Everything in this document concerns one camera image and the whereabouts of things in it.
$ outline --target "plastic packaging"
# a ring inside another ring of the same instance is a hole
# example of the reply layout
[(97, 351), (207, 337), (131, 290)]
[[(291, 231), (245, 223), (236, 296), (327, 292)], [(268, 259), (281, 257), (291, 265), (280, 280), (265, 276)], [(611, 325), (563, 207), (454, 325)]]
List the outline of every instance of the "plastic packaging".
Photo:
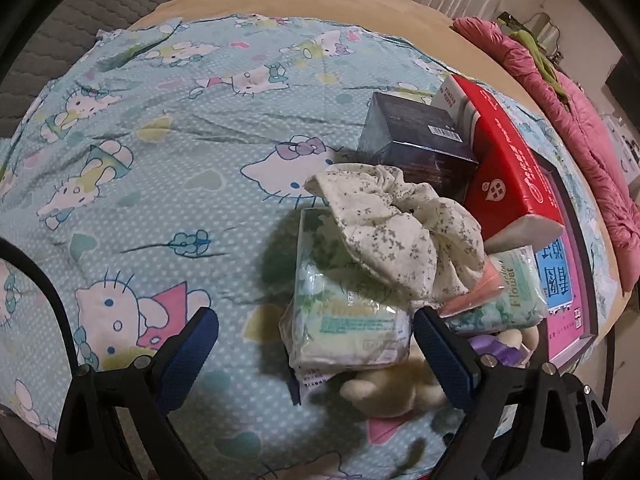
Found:
[[(287, 349), (287, 355), (291, 355), (293, 348), (293, 339), (291, 338), (291, 324), (293, 319), (293, 300), (289, 303), (282, 318), (280, 318), (280, 337)], [(324, 384), (331, 379), (335, 373), (323, 373), (322, 370), (310, 368), (308, 370), (301, 367), (291, 367), (295, 379), (298, 384), (294, 387), (297, 388), (298, 394), (292, 393), (292, 400), (294, 404), (302, 402), (305, 397), (313, 390), (315, 390), (321, 384)]]
[(281, 330), (290, 323), (289, 365), (296, 374), (389, 366), (409, 353), (407, 307), (352, 260), (328, 209), (302, 211), (289, 317)]
[(540, 323), (547, 307), (531, 246), (491, 254), (489, 258), (507, 289), (494, 301), (445, 319), (447, 326), (457, 333), (481, 334)]
[(498, 298), (506, 287), (500, 272), (495, 269), (487, 256), (484, 260), (484, 272), (478, 284), (468, 293), (449, 301), (438, 311), (438, 314), (440, 317), (451, 317), (484, 305)]

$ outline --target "tissue pack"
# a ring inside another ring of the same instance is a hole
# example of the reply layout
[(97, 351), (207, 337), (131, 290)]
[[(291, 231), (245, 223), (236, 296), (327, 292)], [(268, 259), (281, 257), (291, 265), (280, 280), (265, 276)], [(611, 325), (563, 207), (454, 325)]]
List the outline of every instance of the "tissue pack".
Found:
[(302, 211), (289, 308), (294, 370), (363, 370), (408, 355), (407, 309), (350, 257), (329, 209)]
[(360, 162), (400, 168), (406, 182), (427, 182), (448, 198), (464, 191), (478, 166), (446, 112), (379, 92), (371, 99), (358, 154)]
[(489, 258), (506, 289), (483, 306), (445, 319), (449, 329), (466, 335), (497, 333), (536, 326), (545, 319), (546, 298), (531, 246), (490, 254)]
[(464, 206), (482, 226), (488, 253), (532, 245), (539, 251), (564, 230), (546, 177), (500, 103), (481, 86), (449, 76), (432, 100), (469, 142), (480, 167)]

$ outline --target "purple package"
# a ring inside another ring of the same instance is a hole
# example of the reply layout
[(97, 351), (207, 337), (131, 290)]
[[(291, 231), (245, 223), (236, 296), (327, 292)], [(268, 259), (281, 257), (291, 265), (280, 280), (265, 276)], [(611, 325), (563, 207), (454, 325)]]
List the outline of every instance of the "purple package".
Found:
[(524, 357), (520, 350), (501, 343), (494, 335), (476, 335), (468, 341), (478, 355), (491, 354), (505, 366), (516, 366)]
[(405, 182), (427, 182), (438, 195), (459, 202), (478, 168), (448, 112), (379, 92), (371, 98), (358, 161), (396, 166)]

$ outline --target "hello kitty bedsheet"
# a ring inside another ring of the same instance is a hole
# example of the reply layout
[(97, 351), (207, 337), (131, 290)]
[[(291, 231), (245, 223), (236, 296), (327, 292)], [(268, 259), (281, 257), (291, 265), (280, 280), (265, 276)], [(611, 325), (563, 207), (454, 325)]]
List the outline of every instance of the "hello kitty bedsheet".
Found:
[[(300, 210), (321, 205), (306, 178), (352, 160), (373, 91), (429, 103), (452, 70), (399, 38), (303, 18), (104, 34), (0, 144), (0, 235), (54, 283), (81, 363), (125, 366), (199, 307), (216, 311), (220, 337), (170, 416), (212, 478), (418, 478), (460, 414), (366, 419), (340, 398), (340, 377), (293, 406), (278, 320)], [(595, 205), (562, 142), (494, 93), (558, 167), (605, 269)], [(1, 260), (0, 283), (0, 402), (55, 439), (70, 381), (56, 321)]]

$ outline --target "red tissue box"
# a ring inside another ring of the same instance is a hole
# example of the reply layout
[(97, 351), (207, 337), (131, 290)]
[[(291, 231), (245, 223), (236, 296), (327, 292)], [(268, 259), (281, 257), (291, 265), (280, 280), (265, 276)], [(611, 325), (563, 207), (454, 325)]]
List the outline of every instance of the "red tissue box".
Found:
[(451, 75), (431, 106), (449, 112), (480, 161), (464, 205), (482, 226), (485, 250), (496, 253), (532, 245), (536, 252), (556, 240), (564, 225), (554, 194), (494, 96)]

